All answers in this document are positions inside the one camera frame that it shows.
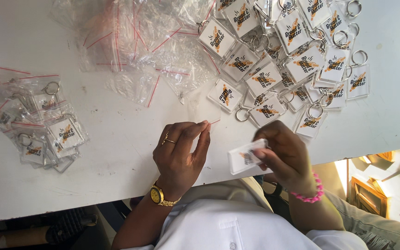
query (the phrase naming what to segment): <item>hand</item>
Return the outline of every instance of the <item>hand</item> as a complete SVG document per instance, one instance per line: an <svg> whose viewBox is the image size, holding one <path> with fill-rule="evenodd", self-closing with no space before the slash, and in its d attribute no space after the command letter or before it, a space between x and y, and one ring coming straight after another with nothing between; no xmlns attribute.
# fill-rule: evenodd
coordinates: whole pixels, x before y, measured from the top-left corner
<svg viewBox="0 0 400 250"><path fill-rule="evenodd" d="M200 123L180 122L164 127L160 140L153 152L153 158L160 171L156 186L164 193L164 200L174 202L182 197L196 182L208 153L208 121ZM161 144L168 133L168 139ZM200 134L197 147L191 151L193 140Z"/></svg>
<svg viewBox="0 0 400 250"><path fill-rule="evenodd" d="M254 140L265 138L270 149L258 149L254 155L270 168L279 183L289 191L312 197L316 182L311 172L308 150L302 140L281 121L272 122L259 129Z"/></svg>

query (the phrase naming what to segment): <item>gold wristwatch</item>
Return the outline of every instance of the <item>gold wristwatch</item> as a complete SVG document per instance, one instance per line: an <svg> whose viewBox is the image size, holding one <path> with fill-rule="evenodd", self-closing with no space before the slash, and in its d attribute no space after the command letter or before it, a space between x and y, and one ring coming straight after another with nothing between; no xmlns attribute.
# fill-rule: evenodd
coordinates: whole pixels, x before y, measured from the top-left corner
<svg viewBox="0 0 400 250"><path fill-rule="evenodd" d="M173 206L177 204L178 201L180 201L181 197L176 200L175 202L168 202L164 200L164 195L163 195L163 190L161 188L157 187L155 184L157 181L154 182L154 185L151 187L151 199L153 202L155 202L157 205L160 206Z"/></svg>

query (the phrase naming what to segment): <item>wooden frame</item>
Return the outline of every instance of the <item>wooden frame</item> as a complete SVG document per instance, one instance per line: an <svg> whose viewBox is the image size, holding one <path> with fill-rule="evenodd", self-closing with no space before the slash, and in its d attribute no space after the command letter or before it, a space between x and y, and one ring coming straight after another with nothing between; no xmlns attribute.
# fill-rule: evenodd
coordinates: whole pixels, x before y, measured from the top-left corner
<svg viewBox="0 0 400 250"><path fill-rule="evenodd" d="M364 188L365 190L372 193L374 196L378 197L381 200L381 206L377 208L372 202L370 202L363 194L359 193L359 186ZM356 206L359 209L367 211L369 213L380 215L386 219L388 219L388 208L389 208L389 200L390 197L387 197L376 190L374 187L369 184L357 179L356 177L351 177L351 195L350 195L350 204Z"/></svg>

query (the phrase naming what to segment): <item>white shirt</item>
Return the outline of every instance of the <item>white shirt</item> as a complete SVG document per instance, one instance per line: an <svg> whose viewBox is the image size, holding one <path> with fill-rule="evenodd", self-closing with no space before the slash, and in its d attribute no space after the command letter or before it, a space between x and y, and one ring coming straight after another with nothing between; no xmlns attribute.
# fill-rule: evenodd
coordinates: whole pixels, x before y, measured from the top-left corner
<svg viewBox="0 0 400 250"><path fill-rule="evenodd" d="M311 230L303 235L260 202L260 190L252 180L216 183L212 193L211 185L193 188L166 218L155 247L127 250L368 249L358 236L346 231ZM207 186L216 199L204 198L208 195L200 190ZM220 195L226 198L217 199Z"/></svg>

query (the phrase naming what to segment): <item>yellow watch face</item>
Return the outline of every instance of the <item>yellow watch face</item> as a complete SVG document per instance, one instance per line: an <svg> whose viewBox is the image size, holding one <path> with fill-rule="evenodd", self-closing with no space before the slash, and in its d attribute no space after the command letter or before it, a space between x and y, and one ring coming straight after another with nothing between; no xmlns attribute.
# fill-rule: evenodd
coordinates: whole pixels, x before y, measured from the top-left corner
<svg viewBox="0 0 400 250"><path fill-rule="evenodd" d="M151 199L157 204L161 201L160 192L156 188L151 188Z"/></svg>

